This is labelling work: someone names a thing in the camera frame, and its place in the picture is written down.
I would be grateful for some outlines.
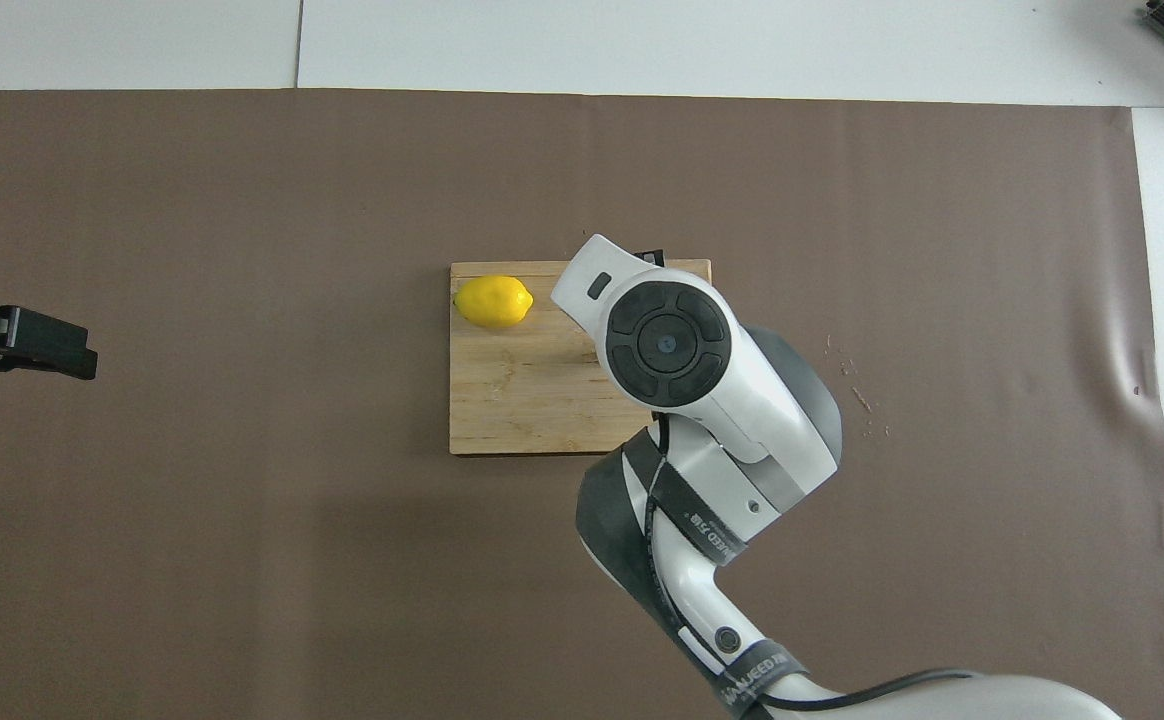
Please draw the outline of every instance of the circular button pad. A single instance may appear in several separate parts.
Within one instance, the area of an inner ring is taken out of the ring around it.
[[[609,313],[609,366],[631,395],[658,407],[688,405],[728,369],[728,320],[710,295],[688,284],[646,281]]]

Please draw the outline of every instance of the wooden cutting board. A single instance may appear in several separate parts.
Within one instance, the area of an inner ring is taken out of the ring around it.
[[[650,423],[599,369],[595,345],[551,300],[562,261],[449,268],[449,452],[608,452]],[[711,281],[711,261],[666,261]],[[487,329],[453,306],[463,283],[512,275],[533,293],[521,323]]]

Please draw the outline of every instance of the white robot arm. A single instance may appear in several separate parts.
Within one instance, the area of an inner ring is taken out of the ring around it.
[[[828,388],[776,334],[739,325],[710,284],[598,234],[551,300],[624,395],[659,418],[587,470],[582,542],[731,717],[1117,720],[1076,689],[1024,676],[929,670],[847,694],[810,680],[716,587],[715,569],[838,468],[842,420]]]

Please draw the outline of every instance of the lemon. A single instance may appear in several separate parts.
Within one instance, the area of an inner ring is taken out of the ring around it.
[[[509,328],[528,313],[533,297],[519,278],[482,275],[457,288],[453,304],[457,313],[482,328]]]

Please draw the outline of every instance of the brown paper sheet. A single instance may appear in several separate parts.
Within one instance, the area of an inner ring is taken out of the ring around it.
[[[842,406],[722,585],[829,687],[1164,717],[1164,428],[1126,109],[0,92],[0,717],[723,717],[573,532],[446,451],[453,261],[714,261]]]

